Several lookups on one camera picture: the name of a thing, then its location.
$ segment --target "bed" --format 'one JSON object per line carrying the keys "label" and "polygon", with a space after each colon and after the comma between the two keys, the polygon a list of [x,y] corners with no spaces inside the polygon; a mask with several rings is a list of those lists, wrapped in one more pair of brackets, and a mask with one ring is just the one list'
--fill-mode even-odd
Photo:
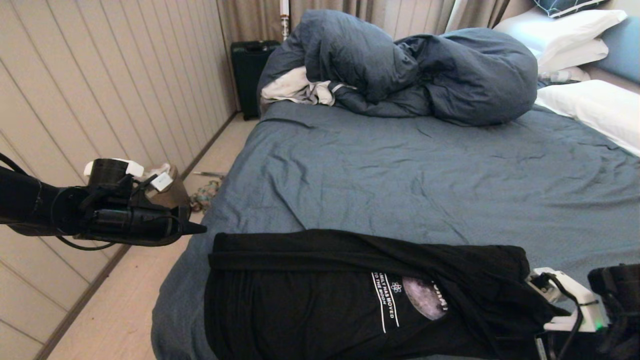
{"label": "bed", "polygon": [[[506,124],[270,104],[154,309],[158,359],[215,359],[204,332],[217,233],[337,229],[451,245],[517,245],[582,284],[640,257],[640,159],[541,106]],[[433,356],[429,359],[455,359]]]}

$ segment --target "wooden floor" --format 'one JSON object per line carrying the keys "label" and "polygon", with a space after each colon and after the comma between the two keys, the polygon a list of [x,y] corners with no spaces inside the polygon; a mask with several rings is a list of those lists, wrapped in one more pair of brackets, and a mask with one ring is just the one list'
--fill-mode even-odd
{"label": "wooden floor", "polygon": [[[228,172],[257,121],[236,117],[214,142],[195,171]],[[190,175],[189,193],[209,182]],[[200,222],[202,214],[191,216]],[[132,247],[64,335],[50,360],[151,360],[151,310],[166,274],[190,236],[159,248]]]}

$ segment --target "black t-shirt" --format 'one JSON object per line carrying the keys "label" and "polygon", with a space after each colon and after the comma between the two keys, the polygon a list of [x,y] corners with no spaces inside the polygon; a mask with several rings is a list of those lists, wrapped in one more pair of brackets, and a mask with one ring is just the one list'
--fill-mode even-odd
{"label": "black t-shirt", "polygon": [[[480,269],[475,266],[489,266],[482,264],[483,254],[485,261],[497,265],[485,270],[515,272],[511,276],[517,279],[524,273],[519,251],[514,252],[514,262],[492,259],[510,254],[499,248],[446,247],[438,252],[437,246],[443,245],[410,244],[407,250],[412,253],[429,249],[417,255],[424,261],[431,256],[431,265],[425,268],[439,270],[425,271],[398,262],[404,250],[388,253],[409,243],[394,246],[397,240],[387,240],[337,231],[219,234],[205,294],[207,339],[214,353],[221,360],[409,359],[431,354],[489,359],[497,357],[497,347],[503,355],[507,350],[502,343],[497,345],[494,331],[509,336],[509,330],[502,328],[515,322],[533,335],[533,329],[541,329],[552,316],[544,299],[536,299],[537,293],[529,293],[526,285],[519,289],[527,296],[522,299],[517,291],[496,288],[488,293],[482,288],[487,275],[477,274]],[[391,244],[393,250],[380,244]],[[470,251],[471,257],[465,254]],[[454,256],[440,262],[434,254]],[[412,262],[408,253],[404,260]],[[447,270],[450,276],[442,277],[440,271]],[[464,271],[470,272],[466,281]],[[492,281],[499,281],[495,275],[491,274]],[[475,287],[471,291],[477,294],[461,295],[452,279],[468,284],[465,291]],[[508,276],[502,282],[499,286],[509,282]],[[524,304],[531,295],[541,314],[513,317],[531,311],[527,307],[532,304]],[[485,300],[489,305],[476,308]],[[504,314],[495,314],[500,302],[518,300],[522,308],[509,304]],[[486,311],[489,323],[478,318],[479,310]],[[525,359],[521,354],[505,358]]]}

